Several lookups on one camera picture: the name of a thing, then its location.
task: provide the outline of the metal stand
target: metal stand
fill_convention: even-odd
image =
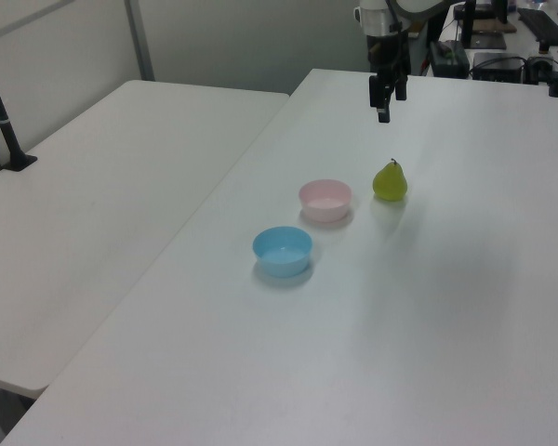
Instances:
[[[368,60],[376,72],[369,79],[370,107],[377,109],[379,122],[389,123],[392,92],[397,100],[407,99],[407,76],[411,73],[408,32],[379,39],[368,36],[366,40]]]
[[[10,151],[10,163],[3,166],[4,169],[19,172],[30,164],[37,161],[37,157],[25,154],[21,149],[15,131],[12,128],[7,110],[0,98],[0,130],[7,142],[8,151]]]

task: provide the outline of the blue bowl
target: blue bowl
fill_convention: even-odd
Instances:
[[[279,226],[261,232],[252,249],[260,266],[274,277],[292,277],[308,267],[312,238],[291,226]]]

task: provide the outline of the keyboard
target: keyboard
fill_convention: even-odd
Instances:
[[[544,11],[517,8],[520,20],[536,36],[536,40],[545,40],[550,46],[558,46],[558,25]]]

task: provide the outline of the tabletop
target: tabletop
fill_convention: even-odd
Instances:
[[[529,0],[517,0],[517,7],[524,7],[528,9],[540,9],[545,11],[548,16],[558,25],[558,0],[549,0],[547,2],[535,3]],[[467,57],[470,61],[470,66],[473,66],[473,56],[477,52],[500,53],[508,52],[514,53],[522,58],[529,58],[532,56],[539,56],[539,42],[536,41],[536,36],[531,33],[529,28],[519,20],[519,13],[514,11],[508,14],[508,22],[514,25],[517,29],[516,33],[505,33],[504,40],[507,49],[466,49]],[[441,42],[447,40],[460,40],[461,29],[458,27],[457,21],[453,20],[453,7],[449,8],[448,15],[445,21],[445,28],[440,35]],[[558,62],[558,46],[551,46],[548,56],[552,56]],[[554,69],[558,71],[558,65],[554,64]]]
[[[407,92],[381,125],[367,74],[312,71],[4,446],[558,445],[558,98]],[[323,177],[353,200],[317,226]],[[314,242],[292,279],[251,251],[279,225]]]
[[[133,81],[0,172],[0,387],[36,398],[287,96]]]

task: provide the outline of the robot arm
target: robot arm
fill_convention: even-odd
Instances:
[[[391,120],[389,103],[406,99],[407,76],[411,71],[407,29],[411,20],[425,20],[448,9],[458,0],[360,0],[355,17],[360,22],[368,47],[370,106],[379,121]]]

